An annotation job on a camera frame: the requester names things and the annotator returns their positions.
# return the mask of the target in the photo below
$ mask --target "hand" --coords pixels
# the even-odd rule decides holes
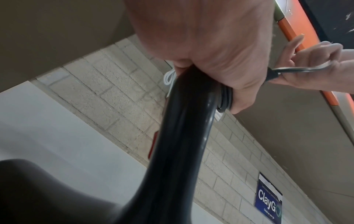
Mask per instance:
[[[249,107],[266,78],[273,0],[126,0],[135,32],[177,74],[195,64],[233,88],[231,113]]]
[[[311,73],[284,73],[271,83],[290,85],[302,89],[354,93],[354,50],[343,50],[341,44],[321,42],[295,54],[304,36],[291,40],[279,57],[279,67],[312,67],[333,61],[330,68]]]

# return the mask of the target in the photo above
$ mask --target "sign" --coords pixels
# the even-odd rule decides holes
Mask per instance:
[[[254,206],[271,222],[281,224],[282,200],[282,193],[262,173],[259,173]]]

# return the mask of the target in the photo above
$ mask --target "scissors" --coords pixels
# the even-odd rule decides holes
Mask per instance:
[[[282,73],[298,73],[298,72],[316,72],[320,70],[328,69],[333,64],[333,61],[327,61],[321,65],[314,66],[314,67],[282,67],[271,69],[268,68],[266,81],[278,78]]]

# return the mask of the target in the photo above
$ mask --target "black seat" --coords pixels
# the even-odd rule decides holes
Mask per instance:
[[[119,205],[82,194],[32,162],[0,162],[1,224],[191,223],[199,166],[225,86],[191,67],[176,81],[145,177]]]

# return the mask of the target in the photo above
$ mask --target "black tube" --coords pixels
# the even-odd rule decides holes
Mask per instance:
[[[195,66],[177,79],[143,182],[114,223],[191,222],[195,185],[221,86]]]

